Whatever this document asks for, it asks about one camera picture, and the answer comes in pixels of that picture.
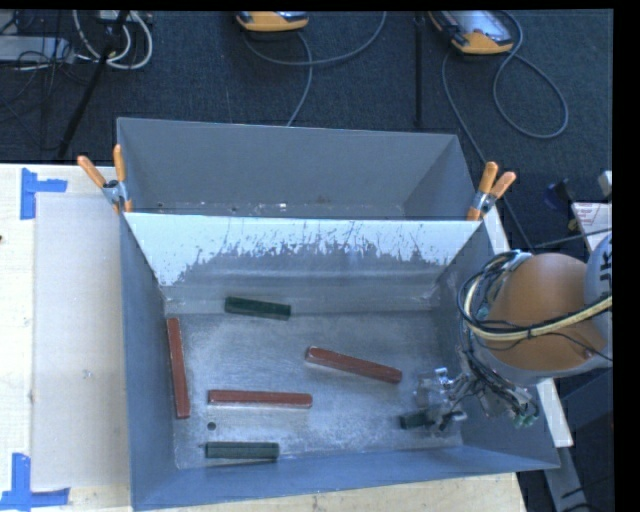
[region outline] bin floor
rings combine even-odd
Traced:
[[[461,444],[457,433],[403,430],[416,409],[421,374],[454,352],[438,335],[436,312],[292,316],[286,321],[233,314],[180,316],[191,416],[174,420],[178,468],[238,464],[205,458],[209,441],[276,442],[280,457],[411,450]],[[305,361],[309,346],[402,371],[398,384]],[[309,393],[308,409],[211,405],[210,389]]]

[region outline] cable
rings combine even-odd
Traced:
[[[592,510],[593,512],[605,512],[601,508],[594,507],[593,505],[589,505],[588,503],[579,503],[578,505],[573,505],[569,508],[563,509],[562,512],[574,512],[575,510],[580,510],[583,508],[586,510]]]
[[[382,27],[384,27],[385,21],[387,19],[387,11],[383,11],[382,13],[382,20],[380,21],[380,25],[378,25],[378,28],[376,29],[376,31],[374,32],[374,34],[371,36],[371,38],[364,43],[362,46],[360,46],[358,49],[353,50],[349,53],[346,53],[344,55],[339,55],[337,57],[330,57],[327,59],[320,59],[320,60],[307,60],[307,61],[287,61],[287,60],[278,60],[278,59],[274,59],[272,57],[268,57],[260,52],[258,52],[258,50],[256,50],[253,46],[251,46],[249,44],[248,38],[246,36],[246,34],[243,34],[243,40],[244,43],[247,45],[247,48],[249,48],[249,50],[251,50],[253,53],[255,53],[258,57],[265,59],[269,62],[273,62],[274,64],[281,64],[283,66],[318,66],[320,64],[335,64],[336,62],[341,62],[347,59],[350,59],[351,57],[356,56],[357,54],[363,52],[364,50],[366,50],[369,46],[371,46],[371,44],[377,39],[378,35],[380,34],[380,31],[382,30]]]
[[[575,338],[572,338],[571,336],[568,336],[568,335],[566,335],[566,334],[564,334],[562,332],[554,332],[553,334],[555,336],[562,336],[563,338],[568,339],[570,342],[575,343],[579,347],[582,347],[585,350],[588,350],[589,352],[593,352],[595,355],[601,357],[602,359],[605,359],[605,360],[609,361],[610,363],[613,363],[613,358],[607,356],[606,354],[603,354],[602,352],[594,349],[593,347],[591,347],[591,346],[589,346],[589,345],[587,345],[585,343],[582,343],[582,342],[578,341]]]
[[[520,46],[522,46],[522,42],[524,40],[524,37],[522,35],[522,27],[520,26],[520,23],[518,22],[518,20],[516,20],[508,11],[499,11],[499,12],[501,12],[507,18],[509,18],[511,20],[511,22],[515,25],[516,29],[518,30],[518,43],[516,44],[515,48],[509,52],[508,57],[502,62],[502,64],[498,68],[498,71],[496,72],[495,77],[493,79],[493,100],[494,100],[494,102],[496,104],[496,107],[498,108],[498,111],[500,112],[502,117],[514,129],[516,129],[517,131],[519,131],[523,135],[527,135],[528,137],[532,137],[534,139],[552,139],[554,137],[557,137],[562,132],[564,132],[564,130],[567,128],[567,125],[569,124],[569,107],[567,106],[567,102],[565,101],[564,96],[562,95],[562,93],[560,92],[558,87],[553,83],[553,81],[543,71],[541,71],[538,67],[536,67],[533,63],[531,63],[530,61],[528,61],[524,57],[521,57],[520,55],[517,55],[517,52],[520,49]],[[498,80],[500,78],[500,75],[504,71],[504,68],[507,66],[507,64],[514,57],[519,59],[521,62],[523,62],[524,64],[529,66],[531,69],[533,69],[536,73],[538,73],[538,75],[540,75],[549,84],[549,86],[553,89],[553,91],[556,93],[556,95],[560,99],[560,102],[562,103],[562,110],[563,110],[563,114],[564,114],[564,119],[562,121],[562,124],[561,124],[560,128],[558,128],[555,132],[548,133],[548,134],[539,134],[539,133],[534,133],[534,132],[530,132],[528,130],[525,130],[524,128],[522,128],[522,127],[518,126],[516,123],[514,123],[509,118],[509,116],[507,116],[506,112],[502,108],[502,105],[500,105],[500,101],[498,100],[498,93],[497,93]]]
[[[509,52],[508,57],[502,62],[502,64],[500,65],[500,67],[498,68],[498,71],[496,72],[496,74],[494,76],[492,94],[493,94],[493,100],[494,100],[494,103],[496,105],[496,108],[498,109],[498,112],[502,115],[502,117],[507,121],[507,123],[509,123],[509,125],[511,125],[514,129],[516,129],[518,132],[520,132],[520,133],[522,133],[524,135],[527,135],[529,137],[536,138],[536,139],[551,139],[551,138],[557,137],[562,132],[564,132],[564,130],[566,129],[566,127],[567,127],[567,125],[569,123],[569,109],[567,107],[567,103],[566,103],[564,97],[562,96],[562,93],[558,89],[558,87],[551,81],[551,79],[549,79],[549,77],[547,77],[547,75],[545,75],[539,68],[537,68],[534,64],[532,64],[528,60],[526,60],[524,57],[521,57],[521,56],[517,55],[517,51],[520,49],[520,46],[522,45],[523,40],[524,40],[523,33],[522,33],[522,27],[520,26],[520,23],[510,13],[508,13],[507,11],[500,11],[500,12],[503,13],[505,16],[507,16],[511,20],[511,22],[516,26],[516,29],[518,31],[518,42],[516,43],[516,45],[513,48],[513,50]],[[445,94],[446,94],[447,99],[449,101],[449,105],[451,106],[456,118],[458,119],[458,122],[460,123],[460,126],[462,127],[462,130],[464,131],[464,133],[466,134],[467,138],[471,142],[471,145],[473,146],[473,148],[476,150],[476,153],[478,154],[478,157],[480,158],[480,161],[484,164],[484,163],[486,163],[487,160],[485,159],[482,151],[480,150],[480,147],[478,146],[476,140],[471,135],[471,132],[470,132],[469,128],[467,127],[466,123],[462,119],[462,116],[460,115],[460,112],[458,111],[458,108],[457,108],[457,106],[455,104],[455,101],[453,100],[453,97],[451,96],[451,92],[449,91],[449,86],[447,84],[447,78],[446,78],[446,65],[447,65],[447,61],[449,60],[449,56],[451,55],[451,53],[452,53],[452,50],[450,49],[449,52],[447,52],[447,54],[444,56],[444,59],[442,60],[441,77],[442,77],[442,84],[443,84],[443,87],[444,87],[444,91],[445,91]],[[547,81],[547,83],[551,86],[551,88],[554,90],[554,92],[560,98],[560,101],[561,101],[562,106],[563,106],[564,119],[563,119],[561,127],[558,130],[556,130],[555,132],[552,132],[550,134],[536,134],[536,133],[530,132],[528,130],[525,130],[524,128],[521,128],[516,123],[514,123],[507,116],[506,112],[502,108],[502,105],[500,104],[500,101],[498,100],[498,94],[497,94],[498,80],[499,80],[502,72],[504,71],[506,65],[514,57],[518,58],[523,63],[525,63],[526,65],[531,67],[536,73],[538,73],[543,79],[545,79]],[[511,215],[511,219],[516,224],[516,227],[518,228],[518,231],[519,231],[520,235],[522,236],[527,248],[533,248],[534,247],[533,244],[531,244],[531,242],[529,241],[524,229],[522,228],[522,225],[518,221],[518,218],[517,218],[517,216],[515,214],[515,211],[511,207],[511,204],[507,200],[506,196],[502,197],[502,201],[503,201],[505,207],[507,208],[507,210],[509,211],[509,214]]]
[[[29,136],[29,138],[37,145],[40,146],[40,141],[36,138],[35,135],[33,135],[33,133],[31,132],[31,129],[26,125],[26,123],[22,120],[22,118],[20,117],[20,114],[18,114],[15,110],[13,110],[13,108],[11,107],[11,105],[9,104],[9,102],[4,99],[4,96],[0,95],[0,101],[2,101],[2,103],[4,103],[5,108],[11,112],[11,114],[13,114],[13,117],[15,117],[18,120],[18,123],[20,123],[20,126],[22,126],[22,128],[24,129],[25,133]]]
[[[593,236],[593,235],[600,235],[602,233],[608,233],[611,230],[612,230],[612,228],[604,228],[604,229],[598,229],[596,231],[592,231],[590,233],[585,233],[584,235],[580,234],[580,235],[567,236],[567,237],[564,237],[564,238],[558,238],[557,240],[551,240],[550,242],[544,242],[542,244],[534,245],[533,249],[543,249],[545,247],[549,247],[550,245],[557,245],[557,244],[561,244],[563,242],[569,242],[571,240],[577,240],[578,238],[589,238],[590,236]]]
[[[556,331],[582,322],[588,318],[591,318],[597,314],[600,314],[612,307],[612,295],[603,297],[600,300],[588,304],[585,307],[574,311],[570,314],[551,318],[544,322],[539,322],[529,326],[510,326],[504,328],[490,328],[489,324],[496,322],[485,322],[478,320],[471,312],[471,303],[476,295],[476,290],[481,283],[490,281],[489,288],[493,283],[502,275],[510,270],[511,264],[516,261],[517,256],[521,254],[520,251],[509,251],[507,253],[499,254],[492,258],[484,267],[484,269],[472,277],[470,277],[460,288],[457,296],[457,306],[460,311],[464,322],[468,328],[478,337],[495,342],[520,342],[522,340],[535,338],[538,336],[544,336],[546,334],[557,334],[560,336],[566,335],[558,333]]]
[[[98,62],[100,60],[100,53],[91,45],[85,33],[83,32],[82,27],[80,25],[80,19],[78,18],[78,10],[73,9],[71,13],[72,13],[76,30],[78,31],[78,35],[80,36],[80,39],[82,41],[82,44],[85,46],[87,51],[93,56],[92,58],[92,57],[87,57],[86,55],[78,55],[78,58],[84,59],[84,60],[90,60],[92,62]],[[121,69],[121,70],[140,69],[143,66],[145,66],[149,62],[149,60],[151,60],[151,56],[153,55],[153,37],[151,35],[151,30],[149,30],[149,27],[147,26],[147,24],[144,22],[144,20],[140,17],[140,15],[136,11],[131,11],[129,16],[136,23],[138,23],[142,28],[147,41],[147,52],[144,58],[140,62],[133,63],[133,64],[120,64],[118,62],[122,60],[129,53],[129,50],[131,49],[131,46],[132,46],[132,39],[131,39],[131,34],[129,32],[129,29],[126,26],[123,26],[122,31],[124,32],[125,37],[127,39],[125,49],[122,52],[120,52],[118,55],[115,55],[107,59],[107,65],[114,69]]]
[[[463,348],[462,351],[467,358],[469,368],[475,375],[476,379],[483,383],[483,388],[480,391],[485,392],[485,389],[489,387],[491,391],[493,391],[493,393],[498,395],[505,402],[511,404],[512,410],[517,414],[524,415],[528,409],[528,406],[531,405],[534,407],[534,411],[531,416],[537,418],[540,415],[540,407],[538,406],[537,402],[535,400],[529,400],[525,405],[521,404],[518,399],[509,392],[516,390],[515,384],[502,377],[502,375],[494,372],[491,368],[487,367],[485,364],[480,362],[478,358],[476,358],[476,356],[474,355],[473,342],[471,339],[473,335],[470,330],[466,329],[465,336],[463,322],[460,322],[460,331],[461,339],[467,339],[468,347],[466,349]]]
[[[311,62],[312,61],[311,49],[309,48],[309,45],[307,44],[307,41],[305,40],[304,37],[302,37],[302,34],[300,34],[300,32],[298,32],[298,38],[300,39],[300,41],[302,41],[302,44],[304,45],[304,49],[307,51],[308,61]],[[304,92],[302,93],[302,98],[300,99],[300,102],[298,103],[298,106],[293,111],[293,114],[291,115],[291,117],[289,118],[289,121],[287,122],[287,126],[291,126],[293,124],[293,121],[297,117],[298,112],[300,112],[300,109],[302,108],[302,105],[304,104],[305,100],[307,99],[307,95],[309,94],[309,89],[311,89],[311,81],[312,81],[312,79],[313,79],[313,66],[310,65],[309,66],[309,75],[308,75],[308,78],[307,78],[307,85],[306,85],[306,87],[304,89]]]

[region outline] electronic device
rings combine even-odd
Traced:
[[[75,53],[66,39],[28,35],[1,35],[0,62],[45,65],[48,59],[72,63]]]
[[[612,234],[584,262],[559,253],[498,254],[459,290],[457,346],[462,371],[420,376],[417,409],[401,427],[433,433],[467,419],[462,399],[476,396],[488,417],[532,425],[540,407],[528,387],[549,377],[613,364]]]
[[[309,23],[306,11],[237,11],[236,21],[249,32],[289,32]]]
[[[507,28],[490,11],[428,11],[435,28],[464,55],[496,55],[510,51]]]

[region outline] power strip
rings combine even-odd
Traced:
[[[43,64],[47,58],[54,58],[71,64],[75,53],[68,51],[66,39],[54,37],[2,35],[0,36],[0,61]]]

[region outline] black cable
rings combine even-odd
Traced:
[[[18,114],[15,110],[13,110],[13,108],[11,107],[11,105],[7,102],[7,100],[4,99],[4,96],[0,95],[0,101],[2,101],[2,103],[4,103],[5,107],[7,108],[7,110],[9,110],[9,112],[11,112],[11,114],[13,115],[13,117],[15,119],[17,119],[18,123],[20,124],[20,126],[22,126],[22,128],[24,129],[25,133],[29,136],[29,138],[38,146],[41,146],[40,140],[38,140],[38,138],[32,133],[31,129],[26,125],[26,123],[22,120],[22,117],[20,117],[20,114]]]
[[[471,384],[472,388],[475,388],[477,386],[477,384],[481,382],[480,380],[476,380],[473,382],[473,384]],[[478,394],[480,393],[481,390],[477,390],[477,389],[473,389],[473,391],[467,391],[464,395],[462,395],[461,397],[459,397],[454,403],[453,405],[449,408],[449,411],[446,412],[445,414],[451,414],[454,409],[458,406],[458,404],[460,404],[460,402],[462,402],[465,398],[469,398],[471,396],[475,396],[477,397]]]
[[[469,368],[473,372],[477,381],[483,383],[483,388],[480,390],[481,392],[486,392],[486,388],[489,387],[493,393],[502,398],[505,402],[511,405],[511,408],[514,412],[518,414],[524,414],[529,405],[534,407],[534,412],[532,416],[534,418],[538,418],[540,415],[540,407],[535,400],[529,400],[526,405],[523,406],[518,402],[518,400],[510,393],[505,390],[515,390],[516,386],[505,379],[502,375],[494,372],[492,369],[488,368],[484,365],[474,354],[475,350],[473,347],[472,337],[474,336],[470,329],[466,328],[464,322],[459,323],[460,329],[460,339],[467,340],[467,347],[462,347],[462,352],[464,353],[467,364]]]
[[[558,238],[557,240],[551,240],[550,242],[544,242],[542,244],[534,245],[532,248],[533,249],[543,249],[543,248],[549,247],[551,245],[557,245],[557,244],[561,244],[563,242],[569,242],[571,240],[577,240],[578,238],[589,238],[590,236],[593,236],[593,235],[600,235],[602,233],[608,233],[611,230],[612,230],[612,228],[604,228],[604,229],[598,229],[597,231],[592,231],[591,233],[585,233],[584,235],[580,234],[580,235],[567,236],[567,237],[564,237],[564,238]]]
[[[82,78],[81,76],[77,75],[76,73],[74,73],[73,71],[71,71],[71,69],[68,69],[67,66],[62,66],[60,68],[60,71],[62,71],[67,78],[69,78],[71,81],[80,84],[80,85],[87,85],[89,83],[89,80],[86,78]]]
[[[20,60],[22,60],[22,58],[25,56],[25,54],[29,54],[29,53],[38,53],[38,54],[40,54],[40,55],[43,55],[43,56],[44,56],[44,54],[41,54],[40,52],[32,52],[32,51],[22,52],[22,53],[18,56],[18,60],[16,61],[16,62],[18,63],[18,65],[19,65],[19,63],[20,63]],[[24,94],[24,92],[29,88],[29,86],[31,85],[31,83],[33,82],[33,80],[35,79],[35,77],[36,77],[36,74],[35,74],[35,73],[33,73],[33,74],[29,77],[29,80],[27,80],[27,83],[22,87],[22,89],[20,89],[20,91],[18,91],[18,93],[17,93],[13,98],[11,98],[10,100],[6,100],[6,101],[7,101],[8,103],[13,103],[13,102],[14,102],[15,100],[17,100],[20,96],[22,96],[22,94]]]
[[[89,103],[89,100],[91,99],[91,96],[93,95],[93,92],[98,84],[98,79],[100,78],[100,75],[102,74],[105,66],[107,65],[107,60],[109,59],[109,55],[116,48],[116,40],[118,39],[122,31],[122,28],[125,24],[127,16],[129,16],[128,9],[127,10],[123,9],[118,12],[118,17],[116,18],[115,24],[113,26],[113,31],[109,34],[110,37],[107,38],[107,41],[102,49],[102,54],[100,57],[100,61],[98,62],[98,66],[96,67],[96,70],[91,76],[91,80],[89,81],[89,84],[85,88],[84,94],[80,99],[80,102],[76,106],[71,116],[71,119],[69,120],[69,124],[67,125],[67,128],[62,138],[60,139],[60,144],[58,145],[58,153],[57,153],[57,158],[59,160],[62,160],[64,158],[67,152],[67,149],[71,144],[71,140],[73,139],[73,136],[76,132],[76,129],[78,128],[78,125],[80,124],[80,120],[82,118],[82,115],[84,114],[84,110],[87,104]]]
[[[574,489],[573,491],[569,491],[569,492],[564,493],[560,497],[562,499],[568,498],[569,496],[573,496],[574,494],[577,494],[577,493],[579,493],[581,491],[584,492],[584,490],[589,488],[589,487],[593,487],[594,485],[597,485],[599,483],[606,482],[607,480],[610,480],[611,478],[613,478],[613,473],[610,473],[607,476],[603,476],[601,478],[598,478],[597,480],[593,480],[592,482],[589,482],[588,484],[583,484],[580,487],[578,487],[577,489]]]
[[[53,45],[53,55],[50,58],[50,62],[51,65],[49,67],[47,67],[47,71],[49,71],[49,73],[45,74],[45,78],[43,81],[43,93],[44,93],[44,97],[48,98],[51,96],[51,91],[53,90],[53,84],[55,81],[55,75],[56,75],[56,68],[58,67],[58,46],[60,44],[60,21],[62,18],[62,11],[60,9],[58,9],[58,15],[56,16],[56,29],[54,32],[54,45]],[[42,41],[44,43],[46,38],[46,34],[42,34]],[[43,101],[42,102],[42,108],[40,109],[40,150],[45,150],[45,151],[49,151],[49,150],[54,150],[57,149],[57,146],[53,147],[53,148],[43,148],[43,143],[42,140],[46,137],[46,128],[47,128],[47,102]]]
[[[475,317],[469,316],[466,313],[465,309],[464,309],[463,297],[466,295],[470,284],[472,282],[474,282],[474,281],[479,281],[481,283],[481,282],[487,281],[489,279],[489,285],[487,287],[490,287],[493,284],[493,282],[495,281],[495,279],[497,277],[499,277],[500,275],[502,275],[502,273],[507,270],[506,268],[504,268],[504,265],[502,265],[498,269],[494,269],[493,267],[498,265],[501,262],[501,260],[504,260],[504,264],[509,263],[510,261],[513,261],[518,254],[521,254],[521,252],[515,250],[515,251],[508,251],[506,253],[501,253],[501,254],[498,254],[497,256],[494,256],[485,265],[484,269],[482,269],[479,272],[476,272],[474,275],[469,277],[463,283],[463,285],[460,287],[460,289],[458,290],[457,297],[456,297],[456,305],[457,305],[458,310],[459,310],[460,314],[462,315],[463,319],[468,324],[473,325],[474,327],[478,327],[480,329],[483,329],[483,330],[485,330],[485,331],[487,331],[489,333],[493,333],[493,334],[513,333],[513,332],[517,333],[517,332],[521,331],[522,329],[527,329],[527,330],[531,331],[531,330],[535,330],[535,329],[538,329],[538,328],[541,328],[541,327],[545,327],[545,326],[547,326],[549,324],[552,324],[552,323],[555,323],[555,322],[559,322],[559,321],[564,320],[564,319],[566,319],[566,318],[568,318],[568,317],[570,317],[572,315],[582,313],[582,312],[588,310],[589,308],[591,308],[591,307],[593,307],[593,306],[595,306],[597,304],[603,303],[603,301],[609,299],[609,296],[603,297],[603,298],[601,298],[599,300],[596,300],[596,301],[594,301],[594,302],[592,302],[590,304],[586,304],[584,307],[580,308],[577,311],[573,311],[573,312],[570,312],[570,313],[567,313],[567,314],[564,314],[564,315],[559,315],[559,316],[550,318],[548,320],[545,320],[543,322],[538,322],[538,323],[535,323],[535,324],[531,324],[529,326],[514,326],[513,328],[509,328],[509,329],[503,328],[503,329],[493,329],[492,330],[491,328],[488,327],[488,324],[490,324],[490,323],[507,323],[508,324],[508,322],[505,322],[505,321],[482,321],[482,320],[478,320]]]
[[[467,124],[462,119],[462,116],[460,115],[460,112],[458,111],[458,107],[456,106],[455,101],[453,100],[453,97],[451,96],[451,92],[449,91],[449,85],[447,84],[447,78],[446,78],[446,67],[447,67],[447,61],[449,60],[449,56],[452,53],[453,53],[453,50],[449,49],[449,51],[445,54],[444,59],[442,60],[442,68],[441,68],[442,85],[443,85],[443,88],[444,88],[444,92],[445,92],[445,94],[447,96],[447,99],[449,100],[449,105],[451,106],[451,108],[453,110],[453,113],[455,114],[456,118],[458,119],[458,122],[460,123],[460,126],[462,127],[462,130],[464,131],[464,133],[466,134],[467,138],[469,139],[469,142],[471,142],[471,145],[476,150],[476,153],[478,154],[478,157],[480,158],[480,161],[484,165],[487,162],[487,160],[485,159],[484,154],[480,150],[480,147],[478,146],[476,140],[471,135],[471,131],[467,127]],[[513,208],[511,207],[511,204],[507,200],[507,197],[506,196],[502,196],[501,200],[504,203],[504,205],[507,208],[507,210],[509,210],[509,215],[511,215],[511,219],[515,223],[516,228],[518,229],[518,232],[520,233],[520,236],[524,240],[526,247],[527,248],[532,247],[532,244],[529,241],[529,238],[527,237],[527,234],[525,233],[524,228],[522,227],[522,225],[518,221],[518,217],[516,216]]]
[[[585,350],[588,350],[589,352],[593,352],[595,355],[602,357],[603,359],[606,359],[607,361],[609,361],[610,363],[613,363],[613,359],[609,356],[604,355],[602,352],[599,352],[598,350],[590,347],[589,345],[586,345],[585,343],[582,343],[578,340],[576,340],[575,338],[572,338],[571,336],[568,336],[564,333],[561,332],[554,332],[552,333],[555,336],[562,336],[563,338],[567,338],[569,341],[575,343],[576,345],[584,348]]]

